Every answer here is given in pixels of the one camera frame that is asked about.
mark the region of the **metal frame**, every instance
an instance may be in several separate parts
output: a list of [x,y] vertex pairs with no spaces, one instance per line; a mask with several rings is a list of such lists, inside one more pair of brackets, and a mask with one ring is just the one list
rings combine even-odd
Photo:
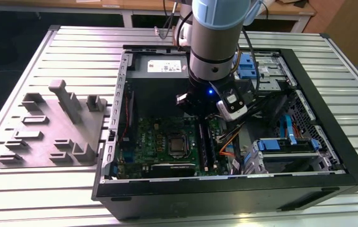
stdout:
[[[63,8],[63,7],[30,7],[30,6],[0,6],[0,11],[19,11],[19,12],[53,12],[53,13],[95,13],[95,14],[121,14],[123,16],[125,27],[133,28],[133,15],[165,15],[162,10],[141,10],[141,9],[121,9],[115,7],[97,8]],[[258,19],[266,19],[266,15],[258,15]],[[312,15],[272,15],[269,20],[293,20],[297,21],[293,27],[293,33],[304,32]]]
[[[17,103],[25,92],[42,90],[49,76],[74,82],[75,85],[70,88],[78,95],[97,91],[113,103],[111,85],[118,76],[122,45],[171,45],[171,34],[162,41],[154,29],[71,26],[62,26],[58,31],[47,33],[0,112],[0,138],[7,135],[5,128],[11,116],[21,112]],[[358,153],[358,75],[354,66],[345,64],[348,59],[318,34],[249,34],[256,48],[294,50]],[[242,36],[241,46],[247,47]],[[358,226],[358,193],[337,196],[304,211],[121,222],[101,203],[91,200],[94,173],[95,166],[0,170],[0,225],[101,226],[135,223],[154,226],[233,226],[247,223],[318,227],[329,223],[334,226]]]

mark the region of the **sticker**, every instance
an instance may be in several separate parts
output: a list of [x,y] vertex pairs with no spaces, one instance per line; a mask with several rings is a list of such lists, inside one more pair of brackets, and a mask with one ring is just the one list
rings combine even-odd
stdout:
[[260,67],[260,72],[269,72],[269,69],[266,67]]
[[102,7],[105,7],[105,8],[121,8],[119,5],[102,5]]
[[149,72],[182,72],[181,60],[150,60]]
[[239,170],[241,165],[235,159],[233,160],[231,165]]
[[234,102],[237,101],[237,96],[235,96],[235,95],[230,95],[230,96],[227,97],[227,101],[229,101],[230,103],[234,103]]

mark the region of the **blue plastic clip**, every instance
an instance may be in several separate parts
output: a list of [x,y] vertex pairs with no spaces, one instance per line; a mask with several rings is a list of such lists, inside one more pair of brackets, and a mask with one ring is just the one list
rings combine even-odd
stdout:
[[320,141],[316,139],[312,139],[312,146],[313,146],[313,149],[317,151],[321,147]]
[[280,135],[281,137],[286,137],[286,131],[285,131],[285,123],[288,124],[288,134],[292,141],[292,145],[297,144],[296,136],[294,136],[294,130],[293,130],[293,120],[290,115],[284,115],[280,120]]

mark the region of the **aluminum profile table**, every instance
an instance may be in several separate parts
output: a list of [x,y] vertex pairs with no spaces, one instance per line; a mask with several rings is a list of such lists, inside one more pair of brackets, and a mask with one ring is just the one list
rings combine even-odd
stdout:
[[[268,32],[250,32],[250,38],[254,47],[294,50],[358,152],[358,71],[332,39],[318,34]],[[26,113],[21,101],[27,92],[53,97],[47,86],[59,78],[78,96],[99,94],[113,103],[122,45],[171,43],[171,35],[161,40],[154,29],[54,26],[0,111],[0,142],[13,135],[18,116]],[[242,36],[241,46],[247,46]],[[94,166],[0,169],[0,226],[358,226],[358,193],[332,198],[304,211],[122,223],[102,204],[91,200],[94,176]]]

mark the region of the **black wire bundle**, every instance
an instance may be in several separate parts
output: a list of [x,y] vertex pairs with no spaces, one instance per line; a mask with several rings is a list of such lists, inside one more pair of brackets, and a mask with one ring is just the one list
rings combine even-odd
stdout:
[[162,35],[162,33],[161,33],[161,30],[159,30],[159,38],[161,39],[166,39],[166,37],[167,37],[167,35],[169,35],[169,32],[170,32],[170,30],[171,30],[171,26],[173,26],[173,22],[174,22],[174,13],[170,15],[170,16],[167,16],[167,12],[166,12],[166,2],[165,2],[166,0],[163,0],[163,11],[165,11],[165,16],[166,16],[166,22],[165,22],[165,24],[163,24],[163,28],[166,28],[166,25],[169,24],[169,26],[167,26],[167,31],[166,31],[166,33],[165,33],[165,35]]
[[268,5],[262,2],[265,8],[266,8],[266,20],[269,20],[269,8],[268,8]]
[[247,45],[249,45],[249,48],[250,48],[250,55],[253,57],[253,61],[254,61],[254,68],[256,68],[256,74],[257,74],[257,83],[256,83],[256,90],[254,90],[254,95],[257,96],[257,93],[260,91],[260,87],[261,87],[261,73],[260,73],[260,64],[256,60],[256,55],[254,55],[254,47],[253,47],[253,44],[250,42],[250,38],[247,36],[247,33],[246,33],[246,30],[245,30],[245,27],[242,27],[242,32],[243,32],[243,35],[245,35],[245,38],[246,38],[246,41],[247,41]]

